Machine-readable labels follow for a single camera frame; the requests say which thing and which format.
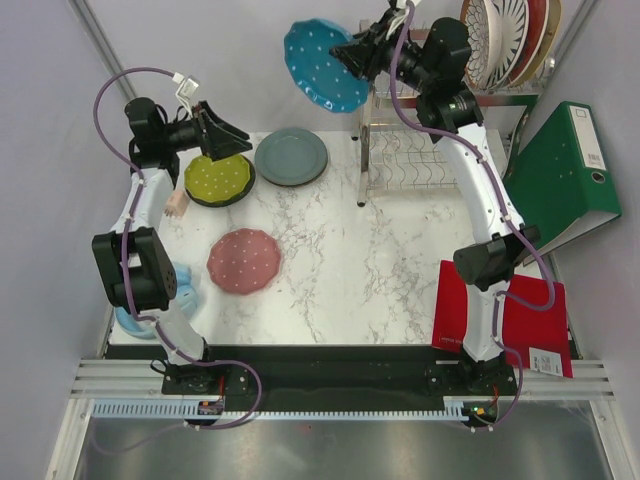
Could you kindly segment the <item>blue polka dot plate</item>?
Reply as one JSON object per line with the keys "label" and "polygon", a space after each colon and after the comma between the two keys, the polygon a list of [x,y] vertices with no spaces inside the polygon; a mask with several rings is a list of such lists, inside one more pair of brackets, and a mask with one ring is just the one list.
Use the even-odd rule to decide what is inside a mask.
{"label": "blue polka dot plate", "polygon": [[296,86],[315,105],[331,113],[353,113],[367,101],[369,84],[354,77],[330,54],[353,36],[319,18],[296,21],[284,37],[284,59]]}

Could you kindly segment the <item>dark plate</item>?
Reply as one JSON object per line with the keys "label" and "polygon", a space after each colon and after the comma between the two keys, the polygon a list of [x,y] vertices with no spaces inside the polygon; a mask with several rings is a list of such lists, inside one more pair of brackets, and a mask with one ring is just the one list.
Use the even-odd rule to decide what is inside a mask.
{"label": "dark plate", "polygon": [[253,189],[255,181],[256,181],[256,171],[255,171],[254,165],[250,161],[248,161],[247,164],[249,166],[249,172],[250,172],[249,181],[247,182],[246,186],[239,193],[236,193],[236,194],[232,195],[227,200],[207,202],[207,201],[201,200],[201,199],[196,198],[195,196],[193,196],[189,192],[188,189],[186,189],[186,194],[188,195],[190,200],[194,201],[198,205],[201,205],[201,206],[207,207],[207,208],[223,208],[223,207],[228,207],[228,206],[230,206],[230,205],[232,205],[232,204],[234,204],[236,202],[239,202],[240,200],[244,199],[250,193],[250,191]]}

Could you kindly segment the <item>brown-rimmed petal pattern plate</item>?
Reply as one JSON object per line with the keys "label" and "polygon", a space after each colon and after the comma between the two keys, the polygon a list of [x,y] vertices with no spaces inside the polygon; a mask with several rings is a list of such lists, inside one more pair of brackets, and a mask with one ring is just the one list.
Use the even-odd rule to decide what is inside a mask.
{"label": "brown-rimmed petal pattern plate", "polygon": [[490,0],[464,1],[460,21],[468,31],[471,56],[466,66],[467,83],[476,89],[485,89],[498,62],[502,32],[500,16]]}

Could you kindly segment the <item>white plate with blue stripes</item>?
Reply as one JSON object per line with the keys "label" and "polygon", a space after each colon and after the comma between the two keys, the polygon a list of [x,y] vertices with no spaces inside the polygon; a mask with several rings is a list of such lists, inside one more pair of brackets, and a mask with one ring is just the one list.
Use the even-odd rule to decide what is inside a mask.
{"label": "white plate with blue stripes", "polygon": [[529,27],[529,5],[524,0],[484,1],[489,59],[478,86],[482,89],[506,84],[523,51]]}

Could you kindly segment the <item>red plate with teal flower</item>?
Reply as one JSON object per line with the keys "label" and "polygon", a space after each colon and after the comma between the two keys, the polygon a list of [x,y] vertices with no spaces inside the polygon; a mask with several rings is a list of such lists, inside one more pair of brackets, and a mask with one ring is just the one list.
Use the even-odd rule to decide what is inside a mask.
{"label": "red plate with teal flower", "polygon": [[509,86],[520,85],[524,81],[526,70],[532,64],[547,26],[549,17],[548,0],[528,0],[529,22],[523,49],[509,74]]}

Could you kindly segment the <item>green polka dot plate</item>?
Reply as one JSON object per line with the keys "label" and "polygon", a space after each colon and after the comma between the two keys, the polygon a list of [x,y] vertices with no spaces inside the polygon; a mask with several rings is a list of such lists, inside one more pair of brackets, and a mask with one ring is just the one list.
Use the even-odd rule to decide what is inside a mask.
{"label": "green polka dot plate", "polygon": [[184,171],[187,193],[194,201],[205,204],[231,201],[246,190],[250,181],[250,162],[240,154],[220,160],[200,155]]}

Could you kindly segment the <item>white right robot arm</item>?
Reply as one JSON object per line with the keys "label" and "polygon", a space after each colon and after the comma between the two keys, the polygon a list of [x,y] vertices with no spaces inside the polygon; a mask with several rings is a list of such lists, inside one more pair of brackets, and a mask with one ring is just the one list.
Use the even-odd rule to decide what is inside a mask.
{"label": "white right robot arm", "polygon": [[467,328],[462,348],[470,360],[458,368],[467,392],[494,381],[488,362],[501,356],[502,304],[516,267],[539,238],[512,204],[492,158],[476,96],[464,81],[471,55],[468,29],[459,20],[437,19],[422,45],[408,38],[409,19],[390,8],[380,20],[331,49],[358,79],[381,73],[414,89],[416,121],[407,126],[430,135],[453,170],[466,202],[474,242],[455,251],[454,265],[467,286]]}

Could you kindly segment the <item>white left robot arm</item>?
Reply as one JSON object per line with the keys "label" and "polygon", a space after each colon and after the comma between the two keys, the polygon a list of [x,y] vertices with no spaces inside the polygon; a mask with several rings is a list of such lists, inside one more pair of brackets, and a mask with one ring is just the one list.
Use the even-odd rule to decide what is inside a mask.
{"label": "white left robot arm", "polygon": [[147,97],[132,100],[124,112],[133,137],[119,157],[130,169],[131,190],[119,220],[93,238],[92,252],[111,305],[152,329],[171,362],[190,363],[185,382],[208,393],[218,385],[220,371],[206,360],[206,341],[177,304],[177,274],[158,228],[184,173],[181,152],[199,150],[205,167],[204,181],[190,183],[188,199],[220,208],[244,199],[254,186],[255,169],[245,156],[252,144],[205,101],[174,120]]}

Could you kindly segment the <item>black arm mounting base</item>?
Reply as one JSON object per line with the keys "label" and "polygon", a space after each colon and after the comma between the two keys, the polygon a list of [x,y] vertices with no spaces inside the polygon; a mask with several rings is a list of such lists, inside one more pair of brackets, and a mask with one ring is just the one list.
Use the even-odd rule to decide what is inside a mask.
{"label": "black arm mounting base", "polygon": [[475,366],[431,346],[217,346],[208,368],[163,362],[165,394],[217,395],[247,409],[280,406],[433,406],[447,396],[515,394],[503,356]]}

